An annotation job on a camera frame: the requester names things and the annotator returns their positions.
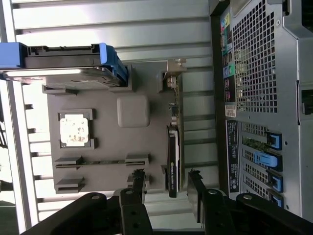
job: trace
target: rear io panel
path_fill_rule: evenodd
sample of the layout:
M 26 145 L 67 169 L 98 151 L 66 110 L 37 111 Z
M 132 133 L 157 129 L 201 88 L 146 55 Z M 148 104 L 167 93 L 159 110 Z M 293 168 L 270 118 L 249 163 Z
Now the rear io panel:
M 232 1 L 220 16 L 229 196 L 255 193 L 311 222 L 312 6 Z

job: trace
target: screw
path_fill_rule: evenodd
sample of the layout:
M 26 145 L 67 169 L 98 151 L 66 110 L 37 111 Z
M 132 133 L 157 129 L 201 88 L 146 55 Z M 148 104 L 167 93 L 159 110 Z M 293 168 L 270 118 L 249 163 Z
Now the screw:
M 245 200 L 252 200 L 252 196 L 250 196 L 250 195 L 244 195 L 244 199 L 245 199 Z
M 216 194 L 216 191 L 215 190 L 209 190 L 209 193 L 214 195 L 214 194 Z
M 96 195 L 96 196 L 93 196 L 91 199 L 92 200 L 97 200 L 97 199 L 99 199 L 100 197 L 98 196 L 98 195 Z

